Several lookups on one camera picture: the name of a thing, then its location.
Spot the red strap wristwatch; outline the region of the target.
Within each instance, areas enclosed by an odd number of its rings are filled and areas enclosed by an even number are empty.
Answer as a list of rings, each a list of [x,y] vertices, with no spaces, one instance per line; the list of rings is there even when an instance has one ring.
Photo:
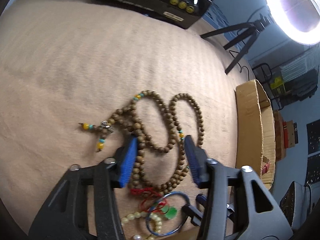
[[[270,160],[266,157],[263,156],[263,165],[261,169],[261,175],[266,174],[270,169]]]

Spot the orange cloth covered box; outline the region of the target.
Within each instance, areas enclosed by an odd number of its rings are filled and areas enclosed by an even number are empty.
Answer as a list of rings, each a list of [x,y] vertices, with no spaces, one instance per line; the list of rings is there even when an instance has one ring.
[[[276,161],[286,157],[286,150],[298,144],[297,123],[293,120],[285,121],[280,111],[273,111],[274,130],[276,140]]]

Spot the brown cardboard box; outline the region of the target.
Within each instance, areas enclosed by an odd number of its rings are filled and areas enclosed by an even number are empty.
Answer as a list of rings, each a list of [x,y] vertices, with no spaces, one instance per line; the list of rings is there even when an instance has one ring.
[[[276,163],[276,140],[271,102],[258,80],[236,87],[238,144],[236,168],[250,166],[264,186],[272,187]],[[261,175],[263,156],[270,160],[269,171]]]

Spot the black low metal rack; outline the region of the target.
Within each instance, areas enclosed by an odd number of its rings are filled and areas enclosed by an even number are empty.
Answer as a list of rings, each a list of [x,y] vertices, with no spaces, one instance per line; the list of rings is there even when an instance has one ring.
[[[260,82],[263,86],[264,90],[266,91],[273,110],[281,110],[283,106],[280,102],[280,97],[284,94],[275,94],[272,92],[270,88],[270,84],[274,81],[275,77],[281,76],[281,72],[276,69],[272,69],[269,64],[261,63],[252,68],[253,73],[255,74],[256,79]]]

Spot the black tripod stand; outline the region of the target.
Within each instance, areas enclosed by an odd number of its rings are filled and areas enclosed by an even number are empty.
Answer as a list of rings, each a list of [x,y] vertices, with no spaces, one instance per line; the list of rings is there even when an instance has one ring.
[[[245,22],[245,23],[239,23],[236,25],[231,25],[225,28],[204,33],[200,35],[200,37],[202,39],[206,39],[212,36],[216,36],[224,33],[230,33],[236,30],[244,30],[242,33],[237,35],[235,38],[233,38],[231,41],[229,41],[226,45],[223,46],[224,50],[228,50],[232,48],[234,45],[247,39],[247,42],[245,43],[243,48],[239,51],[238,55],[233,59],[230,65],[225,69],[225,74],[227,75],[235,67],[235,65],[239,63],[239,61],[243,58],[243,56],[248,53],[251,46],[257,40],[259,34],[262,31],[264,31],[266,27],[268,27],[272,22],[273,20],[271,20],[267,16],[263,16],[262,14],[260,14],[260,18],[254,22]]]

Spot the yellow box on rack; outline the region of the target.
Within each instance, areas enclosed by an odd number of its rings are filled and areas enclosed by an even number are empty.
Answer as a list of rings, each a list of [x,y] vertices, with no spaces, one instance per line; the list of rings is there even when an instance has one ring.
[[[284,80],[281,76],[274,78],[274,81],[270,84],[270,88],[275,94],[284,94],[286,92]]]

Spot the striped hanging towel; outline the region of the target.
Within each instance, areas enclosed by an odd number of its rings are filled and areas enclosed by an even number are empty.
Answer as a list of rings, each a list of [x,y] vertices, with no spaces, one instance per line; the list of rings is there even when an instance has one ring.
[[[285,83],[304,75],[319,66],[319,53],[304,54],[291,62],[280,66],[281,76]]]

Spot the dark hanging clothes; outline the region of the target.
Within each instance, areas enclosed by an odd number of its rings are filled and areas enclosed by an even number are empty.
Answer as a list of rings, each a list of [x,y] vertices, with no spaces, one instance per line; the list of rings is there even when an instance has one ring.
[[[285,98],[289,102],[303,101],[312,97],[318,88],[318,71],[312,70],[303,75],[285,83],[285,88],[288,91]]]

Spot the black clothes rack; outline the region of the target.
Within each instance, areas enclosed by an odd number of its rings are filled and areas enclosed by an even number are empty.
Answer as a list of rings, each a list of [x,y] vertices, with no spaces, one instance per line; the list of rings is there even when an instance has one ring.
[[[253,73],[266,89],[275,110],[311,98],[319,88],[319,45],[276,67],[266,62],[258,64]]]

